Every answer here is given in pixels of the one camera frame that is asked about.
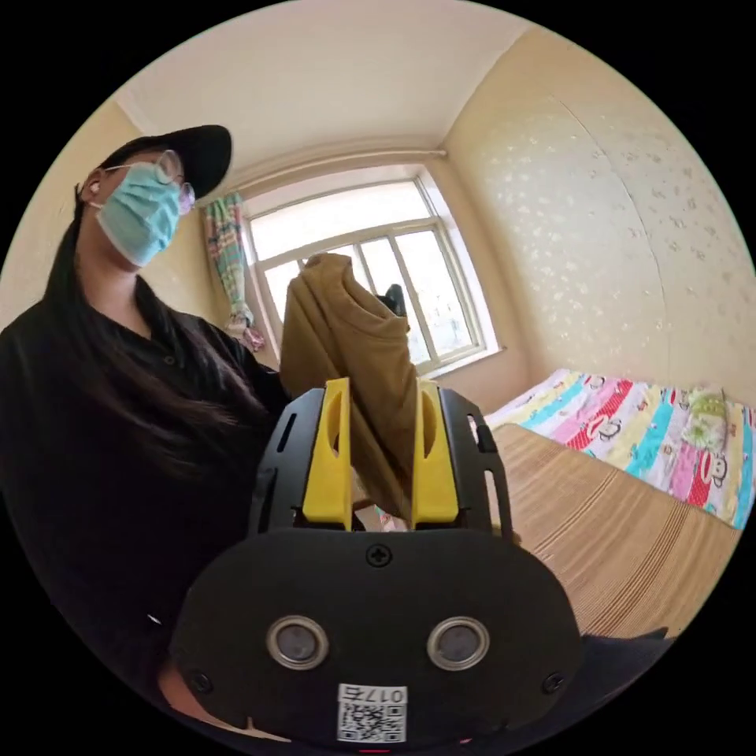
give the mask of colorful curtain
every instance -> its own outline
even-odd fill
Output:
[[[265,337],[254,327],[254,315],[244,298],[246,259],[242,242],[242,199],[237,192],[205,208],[205,238],[208,254],[231,306],[226,331],[257,352],[265,346]]]

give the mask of striped bedsheet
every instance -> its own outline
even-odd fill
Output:
[[[682,389],[555,371],[487,417],[513,423],[624,470],[731,527],[745,527],[756,498],[756,410],[727,401],[723,454],[682,440],[690,409]]]

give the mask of window frame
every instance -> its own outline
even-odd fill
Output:
[[[327,239],[321,239],[317,242],[311,242],[304,246],[298,247],[297,249],[279,253],[265,260],[258,259],[257,252],[254,248],[254,235],[252,233],[252,224],[258,218],[321,197],[333,196],[341,194],[343,192],[355,191],[368,187],[397,183],[412,183],[415,186],[416,190],[423,200],[423,203],[425,204],[425,207],[428,210],[428,217],[417,218],[413,220],[403,220],[397,223],[382,224],[379,226],[372,226],[370,228],[361,228],[354,232],[332,236]],[[247,236],[247,244],[245,245],[247,252],[247,264],[250,270],[250,274],[255,278],[257,289],[263,300],[261,304],[267,317],[269,327],[271,328],[271,336],[275,341],[274,346],[278,354],[280,353],[283,323],[281,322],[281,319],[279,317],[276,304],[273,301],[265,273],[269,270],[278,268],[281,265],[286,265],[287,263],[291,262],[298,263],[298,267],[301,271],[304,268],[302,260],[305,258],[312,257],[314,254],[327,253],[329,251],[340,249],[345,246],[352,246],[356,255],[360,259],[360,262],[362,263],[362,268],[364,269],[365,275],[369,282],[370,291],[374,295],[376,295],[378,292],[375,289],[375,284],[373,283],[372,275],[365,261],[365,256],[362,253],[361,245],[367,242],[375,241],[377,239],[386,239],[391,245],[391,250],[394,253],[396,264],[399,268],[400,273],[402,274],[402,278],[404,279],[401,282],[402,286],[405,289],[407,298],[412,303],[412,306],[415,310],[420,330],[423,334],[424,341],[428,348],[429,359],[415,366],[418,374],[425,375],[438,369],[445,368],[448,365],[452,365],[457,361],[465,360],[487,351],[487,345],[485,343],[483,329],[481,328],[478,312],[473,302],[473,297],[470,294],[465,275],[462,272],[457,253],[454,249],[454,245],[452,244],[449,237],[446,224],[444,223],[443,218],[433,207],[428,197],[428,193],[418,176],[399,180],[394,178],[366,183],[356,183],[353,186],[340,188],[335,191],[322,191],[314,195],[309,195],[304,198],[298,198],[291,202],[286,202],[274,208],[267,209],[261,213],[256,213],[254,215],[245,215],[244,221],[244,231]],[[447,352],[442,357],[440,357],[436,353],[435,344],[433,343],[432,335],[428,327],[426,317],[420,306],[420,300],[417,296],[417,292],[415,291],[409,271],[407,270],[402,252],[396,242],[397,236],[402,236],[414,232],[432,232],[434,234],[436,242],[439,245],[444,263],[446,264],[452,286],[454,287],[454,293],[457,295],[458,301],[460,303],[462,316],[465,319],[465,325],[467,326],[470,340],[472,342],[468,346],[463,346],[451,352]]]

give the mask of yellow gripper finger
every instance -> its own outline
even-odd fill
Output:
[[[313,524],[352,529],[349,379],[329,380],[313,446],[302,513]]]
[[[450,524],[459,505],[439,388],[418,379],[415,417],[415,457],[412,480],[412,528]]]

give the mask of bamboo mat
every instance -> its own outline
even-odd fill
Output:
[[[516,425],[493,431],[513,527],[565,587],[583,632],[677,636],[740,533],[587,454]]]

